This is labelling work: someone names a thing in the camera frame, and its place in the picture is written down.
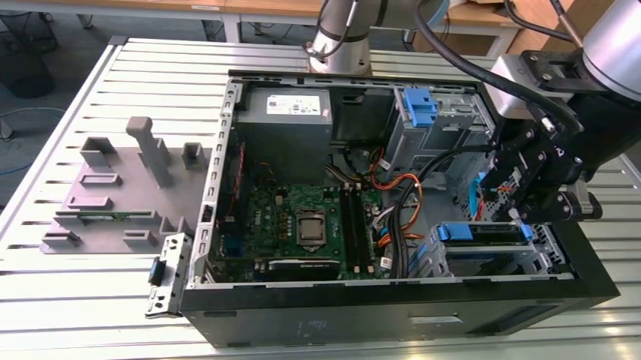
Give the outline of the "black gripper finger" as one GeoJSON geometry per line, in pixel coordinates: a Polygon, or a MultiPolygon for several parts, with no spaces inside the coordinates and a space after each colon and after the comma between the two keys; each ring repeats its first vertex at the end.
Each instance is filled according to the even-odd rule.
{"type": "Polygon", "coordinates": [[[487,189],[497,189],[518,170],[521,178],[511,191],[511,206],[518,210],[542,209],[550,196],[551,143],[541,126],[534,121],[507,120],[493,144],[487,189]]]}
{"type": "Polygon", "coordinates": [[[543,150],[527,151],[523,160],[525,173],[510,196],[510,218],[525,224],[583,220],[579,195],[571,190],[559,190],[579,180],[583,165],[573,157],[543,150]]]}

